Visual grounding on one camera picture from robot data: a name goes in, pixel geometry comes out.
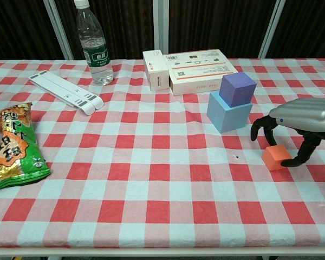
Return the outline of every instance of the table edge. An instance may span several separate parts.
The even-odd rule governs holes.
[[[325,256],[325,246],[242,248],[0,248],[4,256]]]

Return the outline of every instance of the green snack package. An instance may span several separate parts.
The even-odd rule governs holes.
[[[50,175],[31,123],[31,103],[0,111],[0,189],[24,185]]]

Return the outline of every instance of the orange block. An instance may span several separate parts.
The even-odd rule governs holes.
[[[283,145],[274,145],[266,147],[262,154],[262,159],[266,167],[270,171],[274,171],[285,168],[281,166],[281,162],[286,159],[291,159],[291,156]]]

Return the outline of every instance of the bottle label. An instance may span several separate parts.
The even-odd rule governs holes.
[[[109,55],[105,44],[96,48],[84,48],[83,52],[90,67],[101,67],[109,64]]]

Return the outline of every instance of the light blue block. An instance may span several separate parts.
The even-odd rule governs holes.
[[[210,93],[207,116],[219,133],[228,132],[245,126],[253,104],[229,107],[218,95],[218,91]]]

